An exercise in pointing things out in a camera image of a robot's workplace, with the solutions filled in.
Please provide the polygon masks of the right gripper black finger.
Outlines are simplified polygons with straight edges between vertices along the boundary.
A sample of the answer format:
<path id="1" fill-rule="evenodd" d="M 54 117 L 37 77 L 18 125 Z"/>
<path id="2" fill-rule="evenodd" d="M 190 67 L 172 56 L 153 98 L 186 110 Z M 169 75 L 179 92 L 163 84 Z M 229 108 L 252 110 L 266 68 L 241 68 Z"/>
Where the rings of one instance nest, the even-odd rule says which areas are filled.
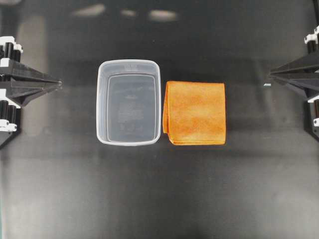
<path id="1" fill-rule="evenodd" d="M 307 87 L 303 87 L 303 86 L 298 86 L 296 84 L 292 84 L 292 83 L 288 83 L 286 80 L 282 80 L 276 77 L 271 77 L 271 79 L 273 81 L 275 81 L 276 83 L 278 83 L 281 86 L 286 87 L 287 89 L 297 93 L 298 95 L 300 95 L 301 97 L 303 97 L 304 99 L 310 99 L 313 98 L 315 96 L 317 96 L 319 94 L 318 90 L 314 90 L 311 88 L 307 88 Z"/>
<path id="2" fill-rule="evenodd" d="M 270 71 L 270 76 L 276 74 L 315 73 L 319 69 L 319 52 L 314 51 L 306 56 L 291 61 Z"/>

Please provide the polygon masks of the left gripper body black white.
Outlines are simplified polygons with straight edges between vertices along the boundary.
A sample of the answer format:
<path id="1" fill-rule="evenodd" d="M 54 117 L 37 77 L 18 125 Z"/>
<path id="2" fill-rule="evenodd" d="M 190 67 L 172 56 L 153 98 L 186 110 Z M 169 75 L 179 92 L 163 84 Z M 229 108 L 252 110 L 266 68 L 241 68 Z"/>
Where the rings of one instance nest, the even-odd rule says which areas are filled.
<path id="1" fill-rule="evenodd" d="M 20 61 L 23 48 L 13 36 L 0 38 L 0 147 L 4 148 L 20 133 L 21 105 L 13 99 L 11 83 L 13 77 L 4 70 L 12 61 Z"/>

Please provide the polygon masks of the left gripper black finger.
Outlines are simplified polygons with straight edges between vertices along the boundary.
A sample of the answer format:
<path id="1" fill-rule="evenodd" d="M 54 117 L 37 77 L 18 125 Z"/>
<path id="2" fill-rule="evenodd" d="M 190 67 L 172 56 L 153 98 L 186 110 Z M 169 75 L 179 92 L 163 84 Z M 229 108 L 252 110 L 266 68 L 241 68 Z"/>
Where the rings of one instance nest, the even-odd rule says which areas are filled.
<path id="1" fill-rule="evenodd" d="M 10 98 L 25 107 L 30 101 L 61 87 L 62 82 L 11 82 Z"/>
<path id="2" fill-rule="evenodd" d="M 27 81 L 62 84 L 60 80 L 55 79 L 45 73 L 39 72 L 17 61 L 1 61 L 0 74 L 10 76 L 15 79 L 24 79 Z"/>

